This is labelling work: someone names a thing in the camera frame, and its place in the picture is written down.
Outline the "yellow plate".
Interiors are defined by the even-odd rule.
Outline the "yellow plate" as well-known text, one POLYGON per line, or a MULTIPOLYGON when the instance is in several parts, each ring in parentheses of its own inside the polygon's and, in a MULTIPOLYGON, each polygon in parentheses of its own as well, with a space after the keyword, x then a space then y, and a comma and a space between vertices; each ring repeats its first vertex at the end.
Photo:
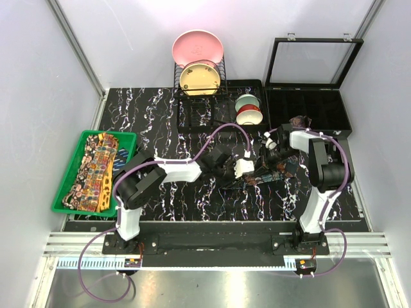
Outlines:
POLYGON ((219 68, 210 61, 192 62, 183 69, 179 83, 188 96, 216 94, 221 84, 219 68))

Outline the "colourful ties in bin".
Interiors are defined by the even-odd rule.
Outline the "colourful ties in bin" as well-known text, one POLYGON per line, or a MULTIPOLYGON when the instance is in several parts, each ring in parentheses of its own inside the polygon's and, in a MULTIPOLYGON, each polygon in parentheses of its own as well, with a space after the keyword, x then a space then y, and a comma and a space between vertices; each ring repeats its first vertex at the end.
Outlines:
POLYGON ((114 159, 119 141, 109 133, 89 135, 84 155, 62 205, 70 210, 101 213, 110 207, 114 159))

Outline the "red white bowl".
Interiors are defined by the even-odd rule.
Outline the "red white bowl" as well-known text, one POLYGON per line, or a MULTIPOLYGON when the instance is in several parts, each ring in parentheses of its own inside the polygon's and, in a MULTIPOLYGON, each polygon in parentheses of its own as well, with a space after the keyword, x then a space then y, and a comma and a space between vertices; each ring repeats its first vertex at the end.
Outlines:
POLYGON ((263 120, 263 114, 256 105, 246 104, 242 106, 236 115, 236 123, 239 125, 257 125, 263 120))

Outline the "black tie storage box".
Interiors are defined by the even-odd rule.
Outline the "black tie storage box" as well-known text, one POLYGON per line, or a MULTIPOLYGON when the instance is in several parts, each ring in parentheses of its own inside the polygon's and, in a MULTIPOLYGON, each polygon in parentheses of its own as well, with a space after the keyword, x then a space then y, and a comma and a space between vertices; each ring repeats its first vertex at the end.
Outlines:
POLYGON ((302 116, 316 132, 348 137, 353 131, 337 90, 267 89, 265 96, 271 128, 302 116))

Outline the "pink plate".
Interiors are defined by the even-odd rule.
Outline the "pink plate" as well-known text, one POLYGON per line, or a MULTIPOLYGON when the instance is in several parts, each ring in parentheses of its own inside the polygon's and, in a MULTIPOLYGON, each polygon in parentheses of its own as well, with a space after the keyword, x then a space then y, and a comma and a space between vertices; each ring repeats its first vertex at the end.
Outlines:
POLYGON ((206 30, 189 30, 179 35, 171 48, 174 62, 185 67, 200 60, 219 63, 224 54, 221 40, 206 30))

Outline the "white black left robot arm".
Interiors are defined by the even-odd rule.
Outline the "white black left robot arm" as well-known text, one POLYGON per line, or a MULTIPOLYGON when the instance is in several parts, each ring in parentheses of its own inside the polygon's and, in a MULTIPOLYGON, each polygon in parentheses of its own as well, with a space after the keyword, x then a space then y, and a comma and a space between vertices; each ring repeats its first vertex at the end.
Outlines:
POLYGON ((242 164, 243 160, 234 160, 225 146, 185 159, 159 158, 148 151, 139 152, 113 179, 112 195, 118 211, 116 246, 125 254, 137 250, 143 206, 160 185, 193 183, 206 176, 214 177, 223 185, 232 185, 242 176, 242 164))

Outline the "rolled dark patterned tie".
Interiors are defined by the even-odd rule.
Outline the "rolled dark patterned tie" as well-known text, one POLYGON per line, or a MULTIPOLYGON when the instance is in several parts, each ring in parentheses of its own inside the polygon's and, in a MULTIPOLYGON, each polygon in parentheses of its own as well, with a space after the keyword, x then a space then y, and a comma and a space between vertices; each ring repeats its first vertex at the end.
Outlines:
POLYGON ((294 128, 309 128, 311 126, 312 119, 306 115, 298 115, 289 120, 289 123, 294 128))

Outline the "light green bowl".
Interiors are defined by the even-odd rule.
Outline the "light green bowl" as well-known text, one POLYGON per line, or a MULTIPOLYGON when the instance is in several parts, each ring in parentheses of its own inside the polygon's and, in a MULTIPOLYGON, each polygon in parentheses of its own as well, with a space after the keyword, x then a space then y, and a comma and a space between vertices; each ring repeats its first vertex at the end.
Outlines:
POLYGON ((245 105, 254 105, 259 107, 259 99, 252 94, 243 94, 235 101, 235 111, 238 112, 245 105))

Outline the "black glass box lid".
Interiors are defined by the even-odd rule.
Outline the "black glass box lid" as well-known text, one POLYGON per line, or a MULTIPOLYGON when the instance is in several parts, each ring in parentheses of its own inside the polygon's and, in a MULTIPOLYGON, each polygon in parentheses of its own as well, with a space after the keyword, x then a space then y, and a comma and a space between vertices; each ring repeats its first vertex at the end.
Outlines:
POLYGON ((265 85, 291 89, 339 89, 363 46, 363 39, 275 38, 265 85))

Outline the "navy striped tie in bin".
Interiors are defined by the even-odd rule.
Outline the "navy striped tie in bin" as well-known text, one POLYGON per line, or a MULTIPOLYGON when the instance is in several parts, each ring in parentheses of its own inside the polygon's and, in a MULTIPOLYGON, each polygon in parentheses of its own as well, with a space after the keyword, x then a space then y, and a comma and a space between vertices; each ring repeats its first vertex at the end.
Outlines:
POLYGON ((120 170, 126 163, 129 152, 125 148, 121 148, 117 151, 113 162, 113 171, 120 170))

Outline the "navy floral tie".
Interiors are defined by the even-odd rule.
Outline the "navy floral tie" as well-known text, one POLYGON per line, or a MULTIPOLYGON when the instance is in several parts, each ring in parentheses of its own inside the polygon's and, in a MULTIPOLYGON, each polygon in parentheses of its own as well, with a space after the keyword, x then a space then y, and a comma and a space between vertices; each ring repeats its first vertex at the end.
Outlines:
POLYGON ((255 167, 251 175, 244 176, 242 186, 256 186, 295 178, 300 169, 301 167, 295 159, 287 159, 271 167, 255 167))

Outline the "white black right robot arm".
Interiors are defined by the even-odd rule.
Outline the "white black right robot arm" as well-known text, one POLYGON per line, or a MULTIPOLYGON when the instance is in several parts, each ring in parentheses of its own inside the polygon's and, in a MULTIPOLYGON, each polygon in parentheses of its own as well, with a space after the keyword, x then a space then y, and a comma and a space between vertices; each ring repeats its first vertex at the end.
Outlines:
POLYGON ((347 137, 328 136, 291 124, 264 133, 259 162, 271 170, 298 151, 308 156, 311 192, 286 245, 303 255, 326 240, 327 217, 346 185, 354 180, 354 167, 347 137))

